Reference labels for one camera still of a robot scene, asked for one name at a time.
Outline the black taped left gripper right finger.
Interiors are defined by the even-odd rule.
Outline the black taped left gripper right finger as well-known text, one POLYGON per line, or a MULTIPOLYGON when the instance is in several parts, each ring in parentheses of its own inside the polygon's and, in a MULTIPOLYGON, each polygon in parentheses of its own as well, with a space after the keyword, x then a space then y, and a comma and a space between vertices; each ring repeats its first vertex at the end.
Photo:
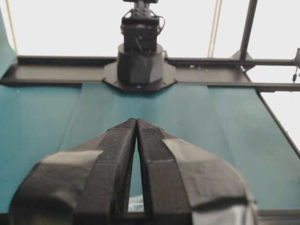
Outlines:
POLYGON ((143 119, 136 125, 147 215, 156 225, 256 225, 257 203, 225 160, 143 119))

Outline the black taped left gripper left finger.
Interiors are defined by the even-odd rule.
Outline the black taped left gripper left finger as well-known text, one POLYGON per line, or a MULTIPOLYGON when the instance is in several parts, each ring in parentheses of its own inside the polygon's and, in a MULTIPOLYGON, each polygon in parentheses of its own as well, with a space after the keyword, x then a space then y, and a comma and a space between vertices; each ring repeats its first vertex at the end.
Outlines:
POLYGON ((9 208, 12 225, 109 225, 128 210, 136 119, 36 163, 9 208))

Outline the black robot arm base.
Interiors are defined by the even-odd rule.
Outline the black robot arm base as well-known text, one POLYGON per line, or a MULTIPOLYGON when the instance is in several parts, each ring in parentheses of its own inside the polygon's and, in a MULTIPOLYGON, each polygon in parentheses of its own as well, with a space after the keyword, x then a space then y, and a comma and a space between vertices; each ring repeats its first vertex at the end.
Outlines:
POLYGON ((134 7, 121 19, 124 42, 118 47, 117 60, 104 67, 103 82, 128 93, 153 93, 177 81, 176 68, 165 61, 157 42, 164 25, 161 16, 150 9, 156 0, 135 0, 134 7))

